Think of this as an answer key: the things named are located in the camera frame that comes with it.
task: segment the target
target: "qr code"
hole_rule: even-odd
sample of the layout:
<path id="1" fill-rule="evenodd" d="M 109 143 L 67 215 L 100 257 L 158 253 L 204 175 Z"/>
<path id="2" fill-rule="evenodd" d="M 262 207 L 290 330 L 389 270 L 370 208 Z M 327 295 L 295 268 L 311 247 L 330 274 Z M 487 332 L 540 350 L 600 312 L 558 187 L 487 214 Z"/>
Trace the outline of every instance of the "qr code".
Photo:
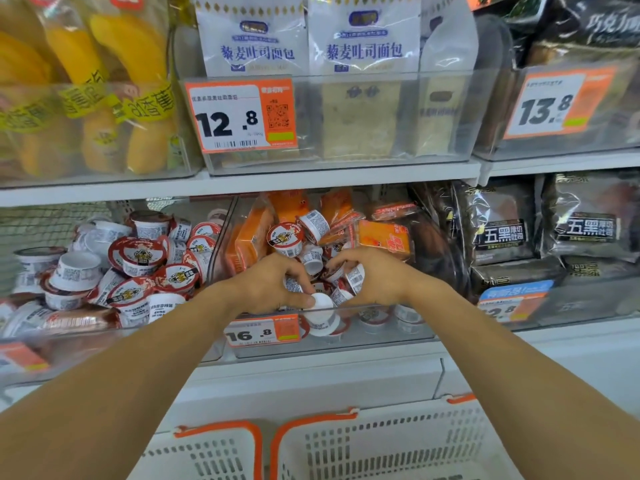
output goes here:
<path id="1" fill-rule="evenodd" d="M 267 119 L 271 129 L 289 128 L 289 105 L 267 104 Z"/>

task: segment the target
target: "forearm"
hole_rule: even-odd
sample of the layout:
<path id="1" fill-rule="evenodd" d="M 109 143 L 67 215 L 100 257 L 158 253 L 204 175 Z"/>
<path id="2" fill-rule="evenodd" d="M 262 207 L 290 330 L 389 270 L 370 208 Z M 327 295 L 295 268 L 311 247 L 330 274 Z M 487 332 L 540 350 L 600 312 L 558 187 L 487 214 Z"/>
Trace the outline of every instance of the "forearm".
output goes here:
<path id="1" fill-rule="evenodd" d="M 217 283 L 0 414 L 0 471 L 124 480 L 189 375 L 241 310 L 239 298 L 228 282 Z M 33 461 L 34 451 L 40 461 Z"/>
<path id="2" fill-rule="evenodd" d="M 429 284 L 416 287 L 410 302 L 456 361 L 527 480 L 637 478 L 635 419 L 448 286 L 428 290 Z"/>

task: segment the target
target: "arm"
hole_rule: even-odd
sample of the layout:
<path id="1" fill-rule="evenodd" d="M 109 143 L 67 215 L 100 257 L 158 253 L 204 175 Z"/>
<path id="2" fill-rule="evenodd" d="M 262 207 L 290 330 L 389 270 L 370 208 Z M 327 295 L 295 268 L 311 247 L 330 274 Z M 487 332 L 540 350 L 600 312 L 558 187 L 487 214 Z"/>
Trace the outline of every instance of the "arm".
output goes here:
<path id="1" fill-rule="evenodd" d="M 640 477 L 640 422 L 460 297 L 446 283 L 379 250 L 359 261 L 351 305 L 406 303 L 438 334 L 526 480 Z"/>
<path id="2" fill-rule="evenodd" d="M 285 274 L 314 292 L 304 266 L 274 254 L 206 288 L 4 411 L 1 476 L 126 479 L 189 375 L 231 320 L 244 311 L 313 306 L 312 297 L 285 290 Z"/>

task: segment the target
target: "white shopping basket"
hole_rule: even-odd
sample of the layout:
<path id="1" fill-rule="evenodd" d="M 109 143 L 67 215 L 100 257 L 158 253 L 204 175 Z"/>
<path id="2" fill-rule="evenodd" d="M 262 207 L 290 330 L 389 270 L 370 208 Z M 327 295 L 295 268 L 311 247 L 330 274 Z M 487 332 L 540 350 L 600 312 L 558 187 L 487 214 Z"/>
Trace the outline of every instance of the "white shopping basket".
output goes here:
<path id="1" fill-rule="evenodd" d="M 295 420 L 271 480 L 522 480 L 473 396 Z"/>
<path id="2" fill-rule="evenodd" d="M 262 435 L 248 421 L 181 428 L 151 438 L 129 480 L 262 480 Z"/>

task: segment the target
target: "hand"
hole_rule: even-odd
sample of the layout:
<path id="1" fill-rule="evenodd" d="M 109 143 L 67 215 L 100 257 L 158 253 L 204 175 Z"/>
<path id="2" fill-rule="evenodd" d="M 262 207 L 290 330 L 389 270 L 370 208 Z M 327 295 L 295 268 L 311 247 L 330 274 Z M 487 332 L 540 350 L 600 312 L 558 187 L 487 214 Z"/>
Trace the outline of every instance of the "hand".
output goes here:
<path id="1" fill-rule="evenodd" d="M 284 288 L 283 279 L 288 274 L 295 278 L 304 293 L 294 293 Z M 238 313 L 264 314 L 283 306 L 311 308 L 316 300 L 309 296 L 316 292 L 309 281 L 305 267 L 295 259 L 274 253 L 261 259 L 245 272 L 221 282 L 228 287 L 229 297 L 237 300 Z"/>
<path id="2" fill-rule="evenodd" d="M 403 263 L 387 251 L 368 247 L 343 250 L 327 263 L 327 268 L 338 269 L 347 263 L 347 273 L 353 268 L 350 262 L 354 261 L 364 266 L 364 282 L 362 290 L 344 306 L 374 303 L 385 306 L 399 303 L 410 305 L 414 292 L 426 293 L 433 285 L 441 287 L 444 284 Z"/>

